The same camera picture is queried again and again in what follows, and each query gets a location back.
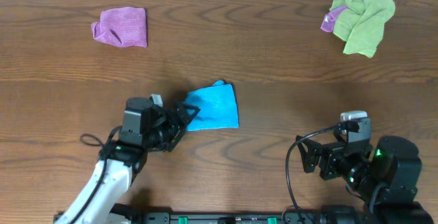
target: small purple cloth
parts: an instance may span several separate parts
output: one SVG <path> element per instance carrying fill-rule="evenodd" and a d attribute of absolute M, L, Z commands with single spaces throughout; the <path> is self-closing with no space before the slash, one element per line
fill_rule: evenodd
<path fill-rule="evenodd" d="M 321 29 L 325 32 L 332 32 L 335 28 L 337 17 L 347 8 L 347 5 L 341 5 L 340 7 L 337 7 L 326 14 L 324 20 L 322 21 Z"/>
<path fill-rule="evenodd" d="M 114 8 L 101 13 L 101 21 L 91 24 L 93 38 L 116 47 L 147 47 L 146 10 Z"/>

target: blue towel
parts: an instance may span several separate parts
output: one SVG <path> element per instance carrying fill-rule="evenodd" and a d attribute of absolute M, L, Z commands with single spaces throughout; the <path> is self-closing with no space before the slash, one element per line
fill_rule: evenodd
<path fill-rule="evenodd" d="M 233 87 L 222 80 L 211 87 L 189 92 L 184 103 L 201 109 L 188 125 L 188 131 L 239 127 Z"/>

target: table surface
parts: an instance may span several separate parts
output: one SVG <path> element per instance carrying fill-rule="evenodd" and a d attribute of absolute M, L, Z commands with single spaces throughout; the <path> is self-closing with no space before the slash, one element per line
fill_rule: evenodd
<path fill-rule="evenodd" d="M 49 223 L 88 181 L 97 147 L 127 98 L 166 103 L 225 79 L 239 129 L 190 132 L 154 153 L 120 202 L 191 212 L 281 212 L 295 135 L 367 110 L 375 145 L 394 134 L 420 149 L 417 200 L 438 219 L 438 0 L 394 0 L 376 55 L 344 55 L 320 25 L 332 0 L 0 0 L 0 223 Z M 148 48 L 94 41 L 101 11 L 147 8 Z M 316 138 L 333 142 L 330 136 Z M 345 181 L 291 181 L 302 208 L 361 202 Z"/>

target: cloth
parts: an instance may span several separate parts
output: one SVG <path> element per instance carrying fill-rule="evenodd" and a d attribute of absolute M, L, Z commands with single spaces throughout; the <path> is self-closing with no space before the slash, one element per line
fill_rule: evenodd
<path fill-rule="evenodd" d="M 347 8 L 347 5 L 341 5 L 338 8 L 331 10 L 322 21 L 321 29 L 325 32 L 332 32 L 335 27 L 335 22 L 339 14 Z"/>
<path fill-rule="evenodd" d="M 146 10 L 114 8 L 101 13 L 101 21 L 91 24 L 93 38 L 116 47 L 147 47 Z"/>
<path fill-rule="evenodd" d="M 337 17 L 333 33 L 347 42 L 344 53 L 360 53 L 371 58 L 383 39 L 386 21 L 396 11 L 396 4 L 392 0 L 334 0 L 330 11 L 341 5 L 347 5 L 348 9 Z"/>
<path fill-rule="evenodd" d="M 222 80 L 211 87 L 189 92 L 184 103 L 201 109 L 188 125 L 188 131 L 239 127 L 233 86 Z"/>

